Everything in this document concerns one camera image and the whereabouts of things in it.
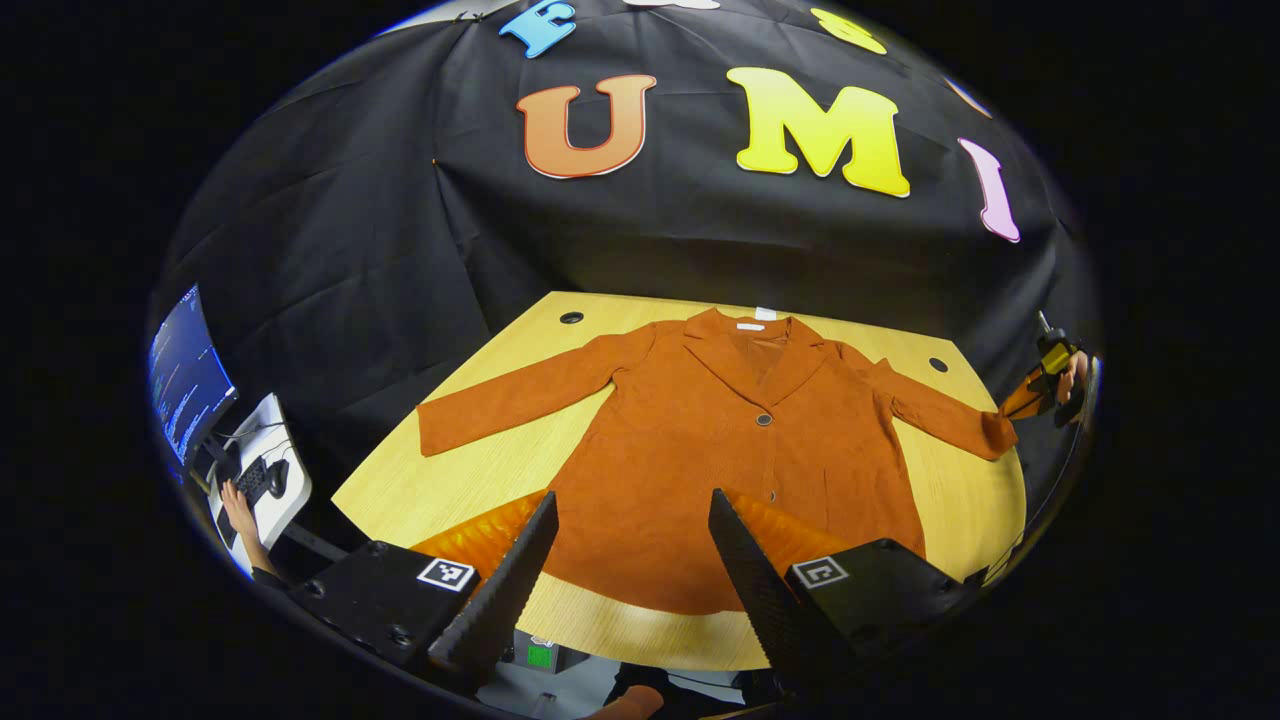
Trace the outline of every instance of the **pink letter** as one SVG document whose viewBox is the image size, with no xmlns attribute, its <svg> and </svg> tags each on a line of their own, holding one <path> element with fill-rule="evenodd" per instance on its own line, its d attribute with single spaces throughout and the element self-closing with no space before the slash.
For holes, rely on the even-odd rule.
<svg viewBox="0 0 1280 720">
<path fill-rule="evenodd" d="M 1005 195 L 1005 182 L 1000 179 L 1000 160 L 979 145 L 959 137 L 960 146 L 969 151 L 973 167 L 978 169 L 978 182 L 982 183 L 982 196 L 987 206 L 982 209 L 982 224 L 987 229 L 1007 240 L 1018 242 L 1018 225 L 1009 211 L 1009 196 Z"/>
</svg>

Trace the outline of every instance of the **computer mouse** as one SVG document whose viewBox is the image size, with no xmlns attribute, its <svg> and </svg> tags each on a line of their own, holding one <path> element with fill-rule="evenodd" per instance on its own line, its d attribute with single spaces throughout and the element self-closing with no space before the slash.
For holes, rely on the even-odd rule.
<svg viewBox="0 0 1280 720">
<path fill-rule="evenodd" d="M 271 497 L 284 497 L 284 478 L 289 474 L 289 461 L 276 460 L 266 469 L 266 492 Z"/>
</svg>

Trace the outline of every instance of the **yellow letter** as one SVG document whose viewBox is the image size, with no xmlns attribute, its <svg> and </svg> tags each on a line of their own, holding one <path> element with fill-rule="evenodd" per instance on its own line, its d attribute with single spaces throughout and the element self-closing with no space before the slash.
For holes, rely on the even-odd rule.
<svg viewBox="0 0 1280 720">
<path fill-rule="evenodd" d="M 746 90 L 751 140 L 737 154 L 739 167 L 760 173 L 791 174 L 800 165 L 787 152 L 783 128 L 791 131 L 809 167 L 827 177 L 850 140 L 854 156 L 842 168 L 845 179 L 895 197 L 906 197 L 911 183 L 897 161 L 893 115 L 897 105 L 861 87 L 845 87 L 823 111 L 791 76 L 767 68 L 733 68 L 728 79 Z"/>
<path fill-rule="evenodd" d="M 858 26 L 858 23 L 854 23 L 852 20 L 846 20 L 840 15 L 833 15 L 827 10 L 819 10 L 818 8 L 810 8 L 810 10 L 813 10 L 813 14 L 818 17 L 818 24 L 822 26 L 822 29 L 829 32 L 831 35 L 835 35 L 836 37 L 844 40 L 845 42 L 852 42 L 859 47 L 870 50 L 877 55 L 884 54 L 884 46 L 881 45 L 879 42 L 876 42 L 876 38 L 872 37 L 872 33 L 863 29 L 860 26 Z"/>
</svg>

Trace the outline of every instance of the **keyboard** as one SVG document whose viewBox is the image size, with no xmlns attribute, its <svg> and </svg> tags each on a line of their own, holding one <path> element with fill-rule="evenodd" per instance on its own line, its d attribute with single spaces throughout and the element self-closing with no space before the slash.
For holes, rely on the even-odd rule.
<svg viewBox="0 0 1280 720">
<path fill-rule="evenodd" d="M 232 480 L 232 484 L 236 486 L 236 489 L 241 491 L 252 509 L 257 505 L 257 500 L 262 497 L 262 493 L 266 492 L 266 462 L 262 462 L 261 456 L 253 460 L 248 468 L 244 468 L 241 477 Z"/>
</svg>

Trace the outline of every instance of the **wooden table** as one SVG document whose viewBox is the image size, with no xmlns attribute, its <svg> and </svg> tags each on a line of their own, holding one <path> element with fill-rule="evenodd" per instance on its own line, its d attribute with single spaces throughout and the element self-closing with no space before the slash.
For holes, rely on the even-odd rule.
<svg viewBox="0 0 1280 720">
<path fill-rule="evenodd" d="M 429 397 L 448 395 L 654 320 L 686 319 L 705 302 L 552 292 L 470 357 Z M 754 307 L 716 305 L 730 316 Z M 584 319 L 563 324 L 559 316 Z M 787 313 L 780 311 L 778 316 Z M 978 410 L 995 410 L 982 380 L 947 340 L 797 315 L 818 334 L 841 340 L 868 359 L 888 357 L 893 369 Z M 933 369 L 942 360 L 947 372 Z M 333 496 L 333 502 L 372 539 L 402 547 L 497 505 L 547 487 L 613 392 L 448 452 L 422 457 L 417 414 L 374 450 Z M 906 456 L 928 560 L 956 579 L 1000 560 L 1019 536 L 1025 491 L 1016 451 L 987 462 L 893 420 Z M 518 629 L 614 660 L 686 670 L 749 670 L 768 661 L 745 612 L 673 615 L 625 605 L 543 574 Z"/>
</svg>

